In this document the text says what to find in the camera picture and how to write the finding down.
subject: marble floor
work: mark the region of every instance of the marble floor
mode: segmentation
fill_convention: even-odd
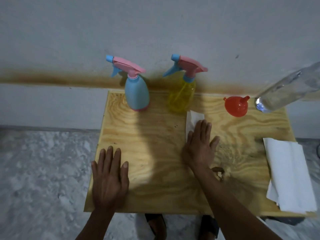
[[[0,130],[0,239],[74,239],[89,213],[83,212],[98,133]],[[318,206],[320,159],[314,139],[303,145]],[[200,217],[165,215],[167,239],[196,239]],[[283,239],[319,239],[320,217],[296,226],[267,225]],[[153,239],[142,214],[115,214],[105,239]]]

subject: forearm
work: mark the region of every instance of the forearm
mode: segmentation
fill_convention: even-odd
[[[114,210],[107,212],[94,210],[83,230],[75,240],[102,240],[106,234],[109,223],[114,215]]]
[[[194,174],[226,240],[281,239],[243,206],[215,178],[210,168],[194,170]]]

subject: red funnel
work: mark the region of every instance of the red funnel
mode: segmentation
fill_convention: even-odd
[[[224,107],[226,108],[227,112],[234,117],[245,116],[248,111],[249,98],[249,96],[232,96],[228,98],[224,97]]]

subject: plywood tabletop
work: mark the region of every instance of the plywood tabletop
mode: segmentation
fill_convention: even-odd
[[[194,175],[181,160],[185,143],[186,113],[173,114],[166,107],[166,93],[150,93],[150,107],[134,112],[124,93],[110,91],[102,121],[99,151],[112,145],[129,162],[130,187],[119,212],[212,214]],[[295,141],[285,109],[261,113],[249,100],[248,113],[232,117],[222,97],[194,97],[191,110],[212,122],[211,138],[221,137],[212,166],[225,170],[224,184],[255,215],[296,216],[281,212],[266,198],[270,181],[263,137]],[[94,209],[91,177],[85,211]]]

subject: folded paper towel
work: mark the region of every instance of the folded paper towel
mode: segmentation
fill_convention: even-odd
[[[205,115],[202,113],[197,113],[192,110],[186,113],[186,141],[188,139],[189,131],[194,131],[197,122],[204,119]]]
[[[280,210],[305,214],[317,210],[303,148],[297,142],[263,138],[271,180],[266,197]]]

